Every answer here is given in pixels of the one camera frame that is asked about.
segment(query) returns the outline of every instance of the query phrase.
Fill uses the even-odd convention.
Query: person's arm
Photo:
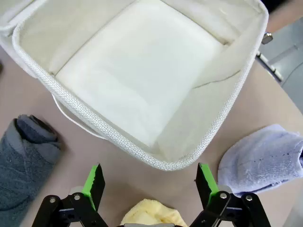
[[[303,16],[303,0],[289,0],[269,15],[268,32],[275,32]]]

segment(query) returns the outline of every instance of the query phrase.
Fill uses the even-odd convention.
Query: beige tabletop
[[[30,227],[42,199],[55,194],[62,199],[70,189],[83,185],[96,163],[106,181],[99,213],[110,227],[120,224],[124,214],[144,198],[176,208],[190,225],[203,209],[194,179],[197,163],[208,163],[214,175],[224,152],[242,137],[264,126],[279,123],[290,131],[303,132],[303,117],[287,94],[256,62],[227,119],[205,152],[191,166],[163,172],[136,160],[110,142],[98,139],[67,120],[51,94],[31,78],[0,48],[4,71],[0,74],[0,135],[12,118],[33,114],[48,122],[64,142],[62,157],[32,203],[23,221]],[[298,179],[259,194],[273,227],[283,225],[303,185]]]

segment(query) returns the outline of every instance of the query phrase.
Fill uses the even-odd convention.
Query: towel
[[[241,196],[258,193],[303,176],[303,138],[280,125],[265,127],[241,139],[223,156],[218,183]]]
[[[14,119],[0,141],[0,225],[20,225],[60,154],[57,136],[34,116]]]
[[[155,200],[144,199],[135,205],[122,219],[125,223],[155,225],[160,223],[173,223],[187,227],[177,210],[168,208]]]

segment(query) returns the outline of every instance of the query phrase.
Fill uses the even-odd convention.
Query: blue towel
[[[34,116],[14,119],[0,141],[0,226],[18,227],[60,155],[54,132]]]
[[[303,176],[303,137],[280,125],[265,127],[241,139],[223,156],[218,183],[241,196],[258,193]]]

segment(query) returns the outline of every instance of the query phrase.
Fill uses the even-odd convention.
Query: bolt
[[[252,201],[252,196],[251,195],[247,195],[245,198],[246,198],[247,201]]]
[[[80,196],[79,196],[79,195],[75,195],[74,199],[75,199],[75,200],[79,200],[79,199],[80,199]]]
[[[51,197],[51,199],[49,201],[50,201],[50,203],[54,203],[56,201],[56,198],[55,197]]]
[[[220,194],[220,198],[225,200],[225,199],[227,198],[227,194],[221,193],[221,194]]]

